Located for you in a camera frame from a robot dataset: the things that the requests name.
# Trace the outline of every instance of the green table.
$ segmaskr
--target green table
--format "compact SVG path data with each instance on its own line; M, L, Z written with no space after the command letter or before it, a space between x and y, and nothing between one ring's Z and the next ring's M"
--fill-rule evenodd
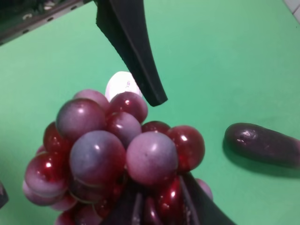
M199 129L206 141L194 175L239 225L298 225L300 176L222 150L225 129L251 122L300 138L300 25L280 0L146 0L150 42L169 100L147 120ZM104 91L127 70L95 25L90 3L0 48L0 180L10 202L1 225L52 225L21 186L43 131L78 90Z

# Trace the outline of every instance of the purple grape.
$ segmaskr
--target purple grape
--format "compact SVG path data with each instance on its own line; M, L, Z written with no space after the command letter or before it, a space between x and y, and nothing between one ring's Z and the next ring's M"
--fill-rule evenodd
M74 95L73 98L88 98L98 103L99 106L103 108L106 112L109 107L109 102L106 97L99 91L92 89L82 90Z
M57 203L58 201L61 200L61 198L63 197L63 195L59 195L59 196L55 196L55 197L51 197L51 198L45 198L45 197L41 197L37 194L35 194L26 184L25 181L23 181L23 185L22 185L22 190L23 193L25 195L25 197L32 202L35 205L39 205L39 206L49 206L49 205L53 205L55 203Z
M125 148L136 136L142 133L139 121L127 112L113 113L106 120L106 130L116 135Z
M87 132L104 129L105 113L93 100L73 99L60 109L56 128L63 138L74 142Z
M73 208L76 205L76 203L77 200L72 195L70 195L69 192L67 192L59 202L51 206L51 209L57 211L67 211Z
M145 132L133 139L126 160L131 178L147 186L163 183L178 167L175 144L157 132Z
M148 107L142 97L133 92L123 92L116 95L109 103L107 114L127 112L142 123L148 115Z
M202 188L202 190L207 194L207 196L213 200L213 195L212 195L212 191L211 188L208 186L207 183L205 183L203 180L196 178L195 179L197 181L197 183L199 184L199 186Z
M121 141L107 131L92 131L72 147L72 174L83 184L97 186L114 182L124 172L125 149Z

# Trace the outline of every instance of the grape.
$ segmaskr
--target grape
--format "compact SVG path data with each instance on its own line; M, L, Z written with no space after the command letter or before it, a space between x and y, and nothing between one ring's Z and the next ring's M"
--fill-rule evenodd
M116 135L125 148L142 132L139 121L127 112L113 113L106 120L106 130Z
M178 172L189 172L202 162L205 152L204 140L195 128L177 126L171 128L167 135L176 145L179 158Z
M96 204L93 205L95 213L105 219L108 214L111 212L113 207L115 206L116 202L113 201L112 199L104 199Z
M31 189L28 187L28 185L26 184L25 181L23 181L22 190L23 190L25 197L30 202L32 202L35 205L39 205L39 206L53 205L53 204L57 203L58 201L60 201L60 199L62 198L62 195L51 197L51 198L45 198L45 197L38 196L33 191L31 191Z
M54 225L75 225L72 219L71 211L65 211L61 213L54 222Z
M94 204L94 210L100 216L101 218L105 219L112 208L115 206L117 200L119 199L121 192L125 186L126 183L126 177L122 176L122 178L125 178L125 180L119 179L116 183L116 185L113 188L113 192L111 195L98 203Z
M183 224L184 202L179 177L157 195L155 206L164 225Z
M207 194L207 196L213 200L213 195L212 195L212 191L211 188L208 186L207 183L205 183L203 180L196 178L195 179L197 181L197 183L199 184L199 186L202 188L202 190Z
M67 192L65 193L63 198L59 202L52 205L51 208L57 211L67 211L74 207L76 203L77 200L74 197L72 197L72 195L70 195L69 192Z
M96 186L113 183L124 172L125 160L125 149L115 135L92 131L73 145L70 166L80 182Z
M60 136L54 122L50 123L46 128L43 143L48 152L56 151L69 153L71 151L71 143Z
M62 137L74 142L87 132L104 129L105 113L93 100L73 99L60 109L56 128Z
M58 153L40 153L28 164L25 181L37 195L55 197L67 189L69 169L66 159Z
M126 160L131 178L149 186L169 179L178 167L175 144L156 132L138 135L127 148Z
M151 197L147 197L145 201L143 219L143 225L163 225L156 212L154 200Z
M69 182L69 191L82 203L97 203L109 196L113 190L109 185L89 187L72 178Z
M155 131L166 134L170 129L170 126L161 121L150 121L142 125L142 132L145 133L147 131Z
M74 214L75 225L99 225L102 221L94 211L92 205L85 205Z
M46 152L46 149L45 149L45 147L43 145L38 148L38 150L36 152L36 155L39 155L42 152Z
M109 102L106 97L99 91L92 89L82 90L74 95L73 98L88 98L98 103L99 106L103 108L106 112L109 107Z
M127 112L142 123L147 117L148 107L139 95L133 92L123 92L111 100L107 114L116 112Z

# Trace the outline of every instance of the eggplant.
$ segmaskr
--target eggplant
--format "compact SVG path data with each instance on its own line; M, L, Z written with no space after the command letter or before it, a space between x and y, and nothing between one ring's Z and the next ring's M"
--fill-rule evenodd
M224 147L252 160L300 168L300 141L259 125L232 124L225 131Z

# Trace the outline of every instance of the grape bunch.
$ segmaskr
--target grape bunch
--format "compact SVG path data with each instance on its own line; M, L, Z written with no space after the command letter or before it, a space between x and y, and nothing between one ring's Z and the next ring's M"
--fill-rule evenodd
M110 103L95 90L75 94L46 128L43 145L27 166L27 199L62 211L55 225L98 225L132 179L149 190L143 224L181 225L178 175L201 163L204 140L190 126L141 125L147 114L146 102L132 92ZM197 181L212 198L209 186Z

